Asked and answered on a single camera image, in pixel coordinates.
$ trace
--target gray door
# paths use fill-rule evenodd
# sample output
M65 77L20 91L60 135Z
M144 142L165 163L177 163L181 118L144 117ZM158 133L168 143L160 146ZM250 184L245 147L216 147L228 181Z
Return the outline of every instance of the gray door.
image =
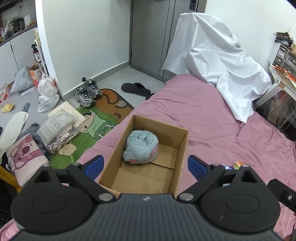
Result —
M162 69L163 64L165 62L168 50L170 49L170 46L171 46L172 41L174 39L175 30L176 30L176 26L177 26L177 22L178 22L180 14L185 13L185 12L196 12L199 0L197 0L197 2L196 2L195 10L189 9L190 2L191 2L190 0L176 0L175 11L173 14L172 28L171 28L171 32L170 32L170 40L169 40L169 44L168 44L168 48L166 49L166 52L163 53L163 58L161 61L161 69ZM163 71L163 76L160 76L160 77L163 77L166 80L170 80L174 76L175 76L174 73L172 73L168 70L165 70L165 71Z
M170 1L133 2L131 66L159 76Z

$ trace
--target cardboard box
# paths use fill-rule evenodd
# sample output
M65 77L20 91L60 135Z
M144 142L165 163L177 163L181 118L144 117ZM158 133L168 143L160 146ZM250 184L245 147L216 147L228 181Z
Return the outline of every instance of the cardboard box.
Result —
M30 74L33 78L35 86L38 87L39 81L42 80L42 72L41 72L39 66L34 65L30 69Z
M130 164L123 160L126 139L133 130L148 130L157 136L158 155L152 163ZM100 184L116 197L120 193L172 193L176 197L188 135L188 130L133 115L102 173Z

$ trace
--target floor mat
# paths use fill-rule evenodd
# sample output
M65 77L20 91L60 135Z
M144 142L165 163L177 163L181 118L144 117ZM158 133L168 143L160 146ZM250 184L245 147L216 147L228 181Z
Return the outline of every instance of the floor mat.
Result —
M77 110L87 117L80 126L80 134L70 143L76 146L76 151L70 156L56 153L52 155L50 165L54 169L63 169L75 163L85 150L91 148L98 140L127 117L133 107L118 93L110 89L102 89L103 96L96 100L94 107Z

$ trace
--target orange box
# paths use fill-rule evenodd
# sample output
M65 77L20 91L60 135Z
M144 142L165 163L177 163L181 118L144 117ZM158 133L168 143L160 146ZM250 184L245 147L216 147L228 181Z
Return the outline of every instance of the orange box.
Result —
M39 81L42 80L42 72L41 72L39 66L34 65L30 69L30 74L33 78L35 86L38 87Z

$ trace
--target white sheet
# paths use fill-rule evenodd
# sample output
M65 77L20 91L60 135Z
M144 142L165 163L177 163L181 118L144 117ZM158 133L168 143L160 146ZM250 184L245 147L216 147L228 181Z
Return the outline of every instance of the white sheet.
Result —
M271 85L269 75L226 25L205 13L180 15L163 69L214 85L234 117L244 123L254 112L252 101Z

